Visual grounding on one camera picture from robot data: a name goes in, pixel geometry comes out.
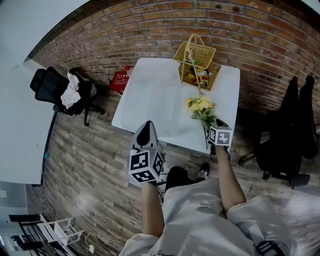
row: red brick wall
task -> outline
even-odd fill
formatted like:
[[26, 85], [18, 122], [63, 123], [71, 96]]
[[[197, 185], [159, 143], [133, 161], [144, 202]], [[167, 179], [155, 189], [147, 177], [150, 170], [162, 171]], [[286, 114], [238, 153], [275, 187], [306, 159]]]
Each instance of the red brick wall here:
[[[105, 1], [93, 9], [91, 0], [61, 21], [32, 57], [65, 71], [83, 67], [91, 79], [107, 84], [140, 57], [172, 58], [182, 41], [198, 33], [217, 49], [216, 63], [241, 69], [239, 107], [278, 109], [293, 76], [301, 86], [307, 75], [318, 81], [320, 33], [305, 22], [307, 13], [282, 2], [281, 8], [257, 0], [230, 2]], [[319, 122], [319, 83], [313, 110]]]

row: flower bouquet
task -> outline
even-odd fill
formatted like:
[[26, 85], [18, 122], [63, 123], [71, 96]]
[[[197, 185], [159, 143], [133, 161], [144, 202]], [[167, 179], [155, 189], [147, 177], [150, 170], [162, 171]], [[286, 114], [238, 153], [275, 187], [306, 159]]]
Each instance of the flower bouquet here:
[[210, 102], [210, 100], [199, 95], [194, 98], [188, 98], [186, 100], [186, 108], [192, 112], [191, 118], [201, 121], [205, 136], [206, 148], [208, 149], [207, 140], [209, 137], [210, 126], [218, 127], [217, 117], [215, 116], [216, 104]]

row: white cloth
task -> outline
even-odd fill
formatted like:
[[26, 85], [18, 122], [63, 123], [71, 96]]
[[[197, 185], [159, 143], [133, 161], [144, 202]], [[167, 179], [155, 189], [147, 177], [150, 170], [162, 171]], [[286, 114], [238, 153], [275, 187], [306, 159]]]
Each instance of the white cloth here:
[[64, 93], [61, 95], [62, 104], [66, 109], [70, 108], [74, 103], [81, 99], [79, 93], [76, 91], [76, 87], [79, 83], [78, 78], [68, 72], [67, 77], [69, 84]]
[[255, 256], [252, 225], [266, 240], [280, 244], [286, 255], [293, 256], [297, 247], [266, 197], [238, 204], [225, 216], [217, 179], [170, 188], [162, 210], [162, 236], [135, 234], [120, 256]]

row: wooden floor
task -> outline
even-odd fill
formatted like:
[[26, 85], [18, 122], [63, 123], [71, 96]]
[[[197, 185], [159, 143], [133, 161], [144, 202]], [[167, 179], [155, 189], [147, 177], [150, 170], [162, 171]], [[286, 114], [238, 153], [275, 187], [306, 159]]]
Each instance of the wooden floor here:
[[[30, 214], [45, 213], [50, 220], [74, 216], [75, 226], [100, 235], [105, 242], [123, 248], [127, 239], [141, 229], [140, 189], [129, 183], [126, 155], [132, 134], [111, 125], [119, 97], [113, 92], [99, 99], [104, 115], [90, 112], [90, 126], [83, 124], [83, 114], [58, 114], [49, 144], [50, 158], [44, 172], [44, 187], [27, 186]], [[304, 188], [292, 190], [279, 179], [262, 180], [262, 171], [252, 160], [237, 165], [240, 157], [253, 147], [251, 124], [256, 117], [238, 112], [231, 160], [236, 177], [248, 199], [259, 194], [269, 197], [288, 224], [298, 242], [298, 256], [320, 255], [320, 157], [303, 161], [301, 172], [311, 180]], [[173, 145], [163, 145], [165, 170], [181, 166], [196, 172], [203, 162], [210, 162], [210, 176], [217, 177], [217, 164], [206, 156]], [[118, 255], [119, 250], [90, 235], [88, 244], [95, 255]], [[74, 247], [84, 254], [84, 238]]]

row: black office chair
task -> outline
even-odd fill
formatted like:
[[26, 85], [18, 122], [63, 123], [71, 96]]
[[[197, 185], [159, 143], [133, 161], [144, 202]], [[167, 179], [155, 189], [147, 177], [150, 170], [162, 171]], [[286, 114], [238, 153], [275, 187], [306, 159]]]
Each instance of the black office chair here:
[[269, 139], [261, 142], [258, 138], [253, 155], [241, 158], [239, 165], [256, 158], [263, 170], [263, 179], [270, 175], [283, 179], [294, 186], [308, 184], [310, 176], [299, 174], [302, 152], [298, 139], [300, 129], [299, 97], [297, 78], [293, 77], [278, 111], [270, 111], [260, 124], [260, 134], [269, 133]]
[[306, 159], [314, 158], [320, 149], [312, 109], [312, 91], [314, 84], [314, 78], [308, 75], [305, 80], [305, 85], [300, 89], [299, 96], [301, 154]]
[[69, 80], [59, 74], [53, 67], [48, 67], [46, 70], [43, 68], [38, 69], [33, 76], [30, 88], [35, 92], [36, 100], [53, 103], [53, 110], [55, 112], [62, 112], [72, 116], [79, 115], [85, 110], [84, 125], [88, 126], [87, 118], [89, 108], [99, 111], [101, 115], [105, 113], [102, 108], [92, 104], [99, 95], [105, 94], [104, 86], [95, 85], [97, 92], [95, 95], [91, 95], [93, 83], [83, 80], [81, 76], [77, 74], [76, 68], [71, 69], [69, 72], [79, 79], [78, 93], [81, 99], [68, 109], [62, 104], [61, 95], [67, 89]]

